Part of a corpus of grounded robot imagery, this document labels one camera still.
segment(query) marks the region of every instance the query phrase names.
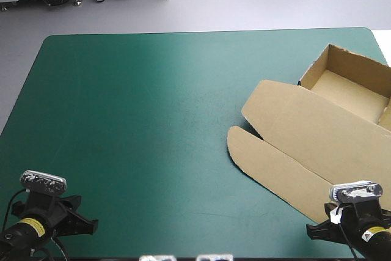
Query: cardboard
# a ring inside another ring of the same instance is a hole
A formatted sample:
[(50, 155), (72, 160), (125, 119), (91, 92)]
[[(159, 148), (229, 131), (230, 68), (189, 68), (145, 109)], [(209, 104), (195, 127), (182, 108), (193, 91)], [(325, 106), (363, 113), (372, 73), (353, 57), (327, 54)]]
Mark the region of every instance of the cardboard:
[(258, 183), (314, 221), (326, 220), (326, 214), (320, 212), (329, 198), (329, 182), (240, 127), (229, 130), (228, 150), (239, 168)]
[(234, 162), (315, 222), (338, 183), (380, 183), (391, 210), (391, 68), (329, 45), (300, 85), (257, 86), (242, 114), (265, 141), (232, 128)]

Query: green table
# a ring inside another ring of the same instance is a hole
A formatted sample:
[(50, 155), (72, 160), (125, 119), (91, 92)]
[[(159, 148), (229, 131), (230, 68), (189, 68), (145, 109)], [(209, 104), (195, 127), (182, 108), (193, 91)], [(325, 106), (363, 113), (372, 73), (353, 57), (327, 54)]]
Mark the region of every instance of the green table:
[(350, 257), (310, 241), (311, 221), (226, 147), (257, 83), (296, 83), (328, 43), (385, 62), (364, 28), (47, 38), (0, 137), (2, 210), (32, 169), (65, 177), (100, 220), (63, 238), (73, 256)]

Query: cardboard lid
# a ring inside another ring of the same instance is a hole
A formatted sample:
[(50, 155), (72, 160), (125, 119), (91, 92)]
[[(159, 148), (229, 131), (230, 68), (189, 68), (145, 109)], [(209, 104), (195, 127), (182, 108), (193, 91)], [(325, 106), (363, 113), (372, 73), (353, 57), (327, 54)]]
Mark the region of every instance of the cardboard lid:
[(242, 114), (266, 142), (327, 182), (380, 183), (390, 191), (382, 203), (391, 209), (390, 131), (310, 90), (275, 81), (262, 81)]

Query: box flap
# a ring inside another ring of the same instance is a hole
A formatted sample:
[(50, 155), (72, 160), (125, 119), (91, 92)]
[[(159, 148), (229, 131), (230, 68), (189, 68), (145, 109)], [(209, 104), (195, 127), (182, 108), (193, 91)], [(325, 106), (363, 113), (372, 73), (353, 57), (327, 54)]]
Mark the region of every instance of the box flap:
[(327, 219), (323, 205), (329, 201), (330, 183), (240, 127), (231, 127), (227, 143), (243, 172), (315, 222)]
[[(332, 184), (373, 180), (391, 191), (391, 132), (303, 87), (262, 81), (242, 109), (262, 137)], [(391, 193), (381, 201), (391, 209)]]

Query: cable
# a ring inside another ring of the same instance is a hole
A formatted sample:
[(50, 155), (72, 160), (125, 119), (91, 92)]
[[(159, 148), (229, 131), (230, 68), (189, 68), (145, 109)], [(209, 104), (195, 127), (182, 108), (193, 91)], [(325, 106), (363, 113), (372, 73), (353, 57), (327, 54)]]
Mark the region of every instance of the cable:
[(65, 261), (70, 261), (71, 259), (69, 258), (68, 252), (67, 252), (65, 246), (61, 243), (61, 241), (57, 237), (52, 237), (51, 240), (59, 248), (59, 250), (61, 251), (61, 254), (63, 255), (63, 257), (65, 259)]
[(7, 225), (7, 220), (8, 220), (8, 214), (10, 213), (10, 208), (11, 208), (11, 205), (12, 205), (12, 201), (14, 200), (14, 198), (17, 197), (17, 195), (23, 193), (23, 192), (26, 192), (26, 189), (21, 189), (20, 191), (17, 191), (10, 199), (10, 202), (8, 202), (8, 206), (7, 206), (7, 212), (5, 213), (5, 216), (4, 216), (4, 222), (2, 224), (2, 229), (1, 229), (1, 232), (3, 232), (5, 230), (5, 226)]
[(348, 237), (346, 236), (345, 231), (344, 231), (343, 228), (342, 228), (342, 225), (341, 225), (341, 224), (338, 224), (338, 226), (340, 227), (341, 232), (342, 232), (342, 234), (343, 234), (343, 237), (345, 238), (345, 241), (347, 242), (347, 244), (348, 244), (348, 246), (349, 246), (349, 249), (350, 249), (350, 251), (351, 251), (352, 254), (353, 254), (354, 260), (355, 260), (355, 261), (359, 261), (359, 258), (357, 257), (357, 254), (356, 254), (356, 252), (354, 251), (354, 249), (353, 249), (353, 247), (352, 247), (352, 244), (350, 243)]

